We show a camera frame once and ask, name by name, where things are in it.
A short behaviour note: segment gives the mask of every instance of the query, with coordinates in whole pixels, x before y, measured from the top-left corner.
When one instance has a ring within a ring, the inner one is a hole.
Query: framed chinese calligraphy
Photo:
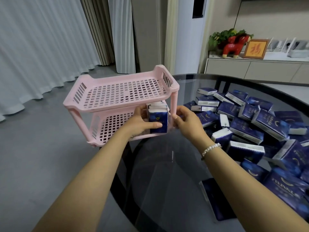
[[[247,43],[243,58],[263,59],[268,43],[269,39],[252,39]]]

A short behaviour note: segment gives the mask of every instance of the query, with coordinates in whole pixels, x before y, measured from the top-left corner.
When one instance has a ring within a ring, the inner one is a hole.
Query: silver bracelet
[[[214,144],[214,145],[212,145],[212,146],[210,146],[210,147],[207,147],[207,149],[204,150],[203,153],[202,153],[202,158],[201,158],[201,160],[204,160],[204,157],[205,157],[206,153],[209,152],[211,149],[214,149],[215,147],[220,147],[220,148],[222,148],[222,146],[221,146],[220,143],[216,143],[216,144]]]

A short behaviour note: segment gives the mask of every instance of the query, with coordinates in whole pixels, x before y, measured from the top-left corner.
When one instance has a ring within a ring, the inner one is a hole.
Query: pink plastic shelf
[[[81,75],[63,104],[79,112],[97,112],[165,100],[179,84],[163,65],[153,71],[93,79]]]
[[[171,97],[170,114],[176,113],[179,84],[163,65],[153,71],[123,76],[93,79],[80,76],[63,104],[69,110],[88,143],[103,146],[132,115],[136,106]],[[80,112],[92,112],[90,128]],[[168,131],[173,128],[168,120]],[[149,130],[132,140],[164,135]]]

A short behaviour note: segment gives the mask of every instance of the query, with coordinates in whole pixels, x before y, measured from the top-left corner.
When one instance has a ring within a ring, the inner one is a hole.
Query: person's left hand
[[[123,130],[128,133],[130,138],[135,137],[145,131],[146,129],[157,129],[161,128],[160,122],[145,122],[143,119],[147,118],[147,105],[137,106],[134,114],[129,120],[122,125],[119,130]]]

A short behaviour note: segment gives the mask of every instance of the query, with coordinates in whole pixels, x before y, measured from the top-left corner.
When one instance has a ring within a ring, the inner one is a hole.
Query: cabinet drawer
[[[309,84],[309,64],[302,64],[291,82]]]
[[[299,67],[298,63],[251,62],[245,79],[289,82]]]
[[[237,60],[213,60],[209,59],[206,73],[237,78],[245,78],[250,62]]]

